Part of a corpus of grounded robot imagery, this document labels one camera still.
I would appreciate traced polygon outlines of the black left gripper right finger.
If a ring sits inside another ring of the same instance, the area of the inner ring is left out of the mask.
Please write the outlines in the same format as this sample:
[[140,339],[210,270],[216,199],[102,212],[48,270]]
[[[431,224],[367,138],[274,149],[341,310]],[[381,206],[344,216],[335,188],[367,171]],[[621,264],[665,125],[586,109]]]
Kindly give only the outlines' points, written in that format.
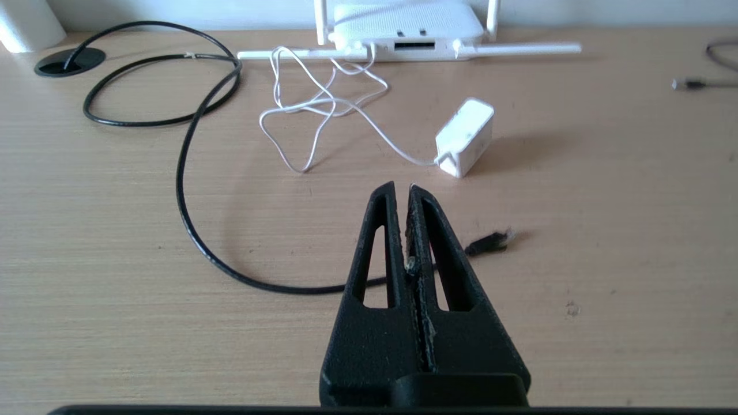
[[420,368],[406,378],[414,407],[527,407],[530,373],[439,202],[409,189],[408,284]]

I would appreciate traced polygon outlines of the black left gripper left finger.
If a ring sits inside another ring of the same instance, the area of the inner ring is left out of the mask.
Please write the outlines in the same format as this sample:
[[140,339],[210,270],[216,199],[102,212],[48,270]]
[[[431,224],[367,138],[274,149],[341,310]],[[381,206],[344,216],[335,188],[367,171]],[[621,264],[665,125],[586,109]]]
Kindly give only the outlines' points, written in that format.
[[[366,305],[372,248],[384,233],[387,305]],[[421,258],[404,255],[396,187],[377,187],[367,202],[347,283],[319,378],[322,407],[386,407],[391,390],[423,367],[415,291]]]

